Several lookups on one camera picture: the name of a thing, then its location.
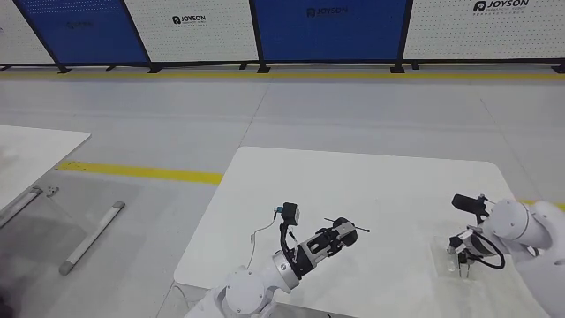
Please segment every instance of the gray floor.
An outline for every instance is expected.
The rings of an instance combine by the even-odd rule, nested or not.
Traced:
[[[458,72],[449,69],[433,72]],[[563,101],[565,85],[535,76],[81,81],[51,75],[0,80],[0,124],[91,132],[73,160],[171,169],[225,172],[239,146],[488,161],[517,199],[563,202]],[[172,274],[214,186],[65,171],[42,183],[61,188],[54,201],[65,213],[40,198],[0,231],[0,287],[19,317],[154,318],[160,310],[160,317],[182,316],[186,307],[171,290]],[[114,201],[125,201],[125,212],[60,277],[58,265],[85,236],[77,223],[93,228]]]

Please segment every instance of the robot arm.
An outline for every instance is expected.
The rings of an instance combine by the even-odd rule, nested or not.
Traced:
[[[460,265],[499,255],[501,265],[487,263],[495,269],[504,268],[503,255],[510,254],[536,301],[550,316],[565,317],[565,213],[544,201],[531,207],[499,201],[488,214],[484,201],[484,196],[474,200],[456,195],[454,206],[475,214],[478,227],[468,226],[450,238],[448,252],[457,254]]]
[[[298,224],[298,208],[296,204],[285,203],[279,212],[284,220],[280,226],[282,250],[276,252],[259,270],[242,266],[231,272],[226,282],[210,290],[185,318],[251,315],[267,318],[275,309],[273,296],[276,290],[290,293],[320,261],[357,241],[355,225],[340,217],[331,228],[320,229],[296,248],[289,249],[286,236],[288,227]]]

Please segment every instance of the blue panel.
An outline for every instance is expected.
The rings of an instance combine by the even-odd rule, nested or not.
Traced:
[[[266,60],[396,59],[406,0],[255,0]]]
[[[119,0],[19,0],[63,64],[145,63]]]

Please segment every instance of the wall partition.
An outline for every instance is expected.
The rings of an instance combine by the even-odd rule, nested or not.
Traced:
[[[254,0],[267,61],[391,61],[407,0]]]
[[[258,60],[249,0],[125,0],[151,61]]]
[[[18,0],[61,64],[147,64],[120,0]]]
[[[565,57],[565,0],[414,0],[405,59]]]
[[[54,64],[12,0],[0,0],[0,64]]]

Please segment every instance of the joyson logo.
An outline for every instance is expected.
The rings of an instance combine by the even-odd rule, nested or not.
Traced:
[[[473,12],[495,11],[498,13],[512,12],[518,13],[522,11],[530,0],[493,0],[487,4],[484,0],[479,0],[473,7]]]
[[[85,28],[85,27],[93,27],[93,26],[94,26],[94,22],[92,21],[67,22],[67,27],[69,27],[71,30],[75,30],[78,28]]]
[[[319,18],[319,17],[336,16],[336,15],[346,14],[348,11],[349,10],[347,6],[334,7],[334,8],[308,8],[306,9],[306,17]]]
[[[173,16],[173,22],[178,27],[201,26],[201,24],[206,24],[206,15]]]

